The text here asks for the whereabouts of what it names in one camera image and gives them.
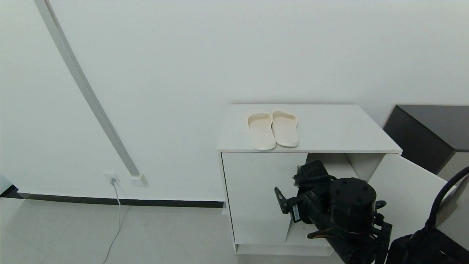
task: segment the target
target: floor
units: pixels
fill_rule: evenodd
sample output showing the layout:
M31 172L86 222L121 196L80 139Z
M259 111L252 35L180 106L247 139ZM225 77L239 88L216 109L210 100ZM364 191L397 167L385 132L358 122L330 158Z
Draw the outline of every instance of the floor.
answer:
M0 198L1 264L101 264L116 205ZM107 264L337 264L335 257L236 256L222 209L122 206Z

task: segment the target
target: black table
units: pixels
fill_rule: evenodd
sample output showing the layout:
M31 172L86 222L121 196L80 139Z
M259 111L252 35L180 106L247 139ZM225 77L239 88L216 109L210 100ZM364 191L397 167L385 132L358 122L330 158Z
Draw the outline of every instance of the black table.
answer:
M469 165L469 106L396 105L384 131L404 158L445 180Z

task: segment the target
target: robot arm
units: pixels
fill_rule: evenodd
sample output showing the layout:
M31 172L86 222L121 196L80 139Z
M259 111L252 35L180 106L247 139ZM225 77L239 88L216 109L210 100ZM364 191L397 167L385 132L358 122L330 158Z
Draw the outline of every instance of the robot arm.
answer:
M377 213L386 202L376 201L373 187L360 179L328 175L320 160L299 167L293 179L296 197L286 199L277 187L274 191L282 213L318 228L309 239L327 239L347 264L385 262L392 225Z

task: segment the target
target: cabinet top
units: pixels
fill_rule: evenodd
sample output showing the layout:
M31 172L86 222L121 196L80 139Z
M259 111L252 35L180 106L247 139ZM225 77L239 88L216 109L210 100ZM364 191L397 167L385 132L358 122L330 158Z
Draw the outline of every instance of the cabinet top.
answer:
M267 151L252 146L248 117L282 110L298 118L296 148L277 145ZM402 149L358 105L229 105L218 143L220 152L401 153Z

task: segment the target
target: white cable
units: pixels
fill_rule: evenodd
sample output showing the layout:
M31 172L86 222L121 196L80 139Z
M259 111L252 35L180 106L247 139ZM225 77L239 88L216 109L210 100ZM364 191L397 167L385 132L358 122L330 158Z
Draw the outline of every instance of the white cable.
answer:
M117 230L117 234L114 237L113 241L111 242L111 245L109 246L109 250L107 251L106 259L104 260L103 264L106 263L106 260L109 257L109 252L111 252L111 248L113 247L114 241L116 240L117 235L121 231L121 201L119 201L119 196L117 195L115 182L116 182L116 179L112 178L111 185L114 187L114 191L116 192L117 203L119 204L119 210L117 211L117 222L119 223L119 230Z

